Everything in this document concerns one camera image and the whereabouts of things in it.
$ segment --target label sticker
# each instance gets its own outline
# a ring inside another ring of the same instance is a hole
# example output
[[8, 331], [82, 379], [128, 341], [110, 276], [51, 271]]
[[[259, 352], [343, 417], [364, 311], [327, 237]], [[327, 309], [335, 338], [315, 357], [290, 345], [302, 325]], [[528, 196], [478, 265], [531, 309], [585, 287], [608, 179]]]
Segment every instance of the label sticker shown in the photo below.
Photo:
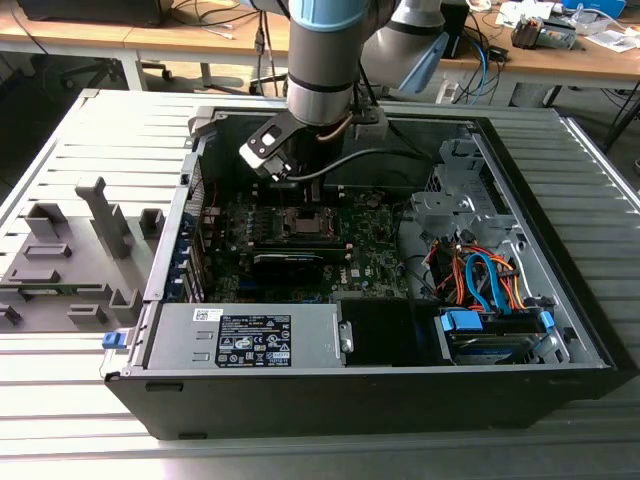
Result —
[[219, 322], [223, 312], [221, 308], [196, 308], [193, 311], [193, 321]]
[[216, 364], [219, 367], [291, 366], [290, 315], [222, 315], [218, 318]]

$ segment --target motherboard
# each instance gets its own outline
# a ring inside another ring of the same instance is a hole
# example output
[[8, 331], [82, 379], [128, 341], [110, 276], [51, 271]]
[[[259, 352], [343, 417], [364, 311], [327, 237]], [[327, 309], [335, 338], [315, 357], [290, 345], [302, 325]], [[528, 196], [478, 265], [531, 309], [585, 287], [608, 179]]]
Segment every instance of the motherboard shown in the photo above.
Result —
[[331, 206], [260, 205], [237, 194], [216, 211], [215, 303], [333, 303], [407, 297], [384, 192], [341, 190]]

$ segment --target aluminum extrusion table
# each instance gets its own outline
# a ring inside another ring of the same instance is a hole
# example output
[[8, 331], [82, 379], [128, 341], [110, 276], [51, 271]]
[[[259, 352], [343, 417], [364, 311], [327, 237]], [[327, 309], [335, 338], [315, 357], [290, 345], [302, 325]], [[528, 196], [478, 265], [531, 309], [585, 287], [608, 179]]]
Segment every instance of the aluminum extrusion table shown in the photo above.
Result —
[[[0, 272], [35, 201], [88, 216], [74, 186], [101, 174], [124, 214], [168, 211], [196, 106], [266, 99], [87, 90], [0, 208]], [[387, 104], [394, 113], [464, 107]], [[640, 199], [575, 122], [551, 110], [479, 109], [521, 168], [627, 348], [640, 360]], [[640, 381], [567, 405], [528, 430], [162, 442], [102, 384], [101, 334], [0, 335], [0, 477], [638, 478]]]

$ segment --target desk clutter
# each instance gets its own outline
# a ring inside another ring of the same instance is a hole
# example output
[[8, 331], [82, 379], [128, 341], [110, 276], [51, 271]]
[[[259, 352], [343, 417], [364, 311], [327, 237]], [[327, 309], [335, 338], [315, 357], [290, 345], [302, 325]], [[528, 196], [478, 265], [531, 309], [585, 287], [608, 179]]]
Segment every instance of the desk clutter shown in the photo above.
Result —
[[571, 50], [579, 36], [615, 52], [640, 47], [640, 27], [617, 20], [624, 1], [605, 0], [595, 6], [589, 0], [509, 1], [500, 5], [495, 23], [513, 28], [511, 42], [517, 48]]

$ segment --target metal bracket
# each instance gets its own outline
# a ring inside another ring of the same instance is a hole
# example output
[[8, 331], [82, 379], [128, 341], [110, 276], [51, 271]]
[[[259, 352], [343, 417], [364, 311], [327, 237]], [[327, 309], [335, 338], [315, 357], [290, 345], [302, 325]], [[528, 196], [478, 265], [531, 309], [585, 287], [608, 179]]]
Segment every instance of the metal bracket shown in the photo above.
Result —
[[271, 117], [249, 139], [246, 145], [259, 159], [270, 158], [284, 142], [307, 125], [297, 120], [289, 111]]
[[340, 351], [342, 353], [352, 353], [354, 350], [354, 345], [351, 323], [340, 322], [338, 327], [338, 335], [340, 336]]
[[372, 125], [380, 121], [384, 112], [380, 107], [365, 107], [361, 110], [353, 111], [352, 125]]

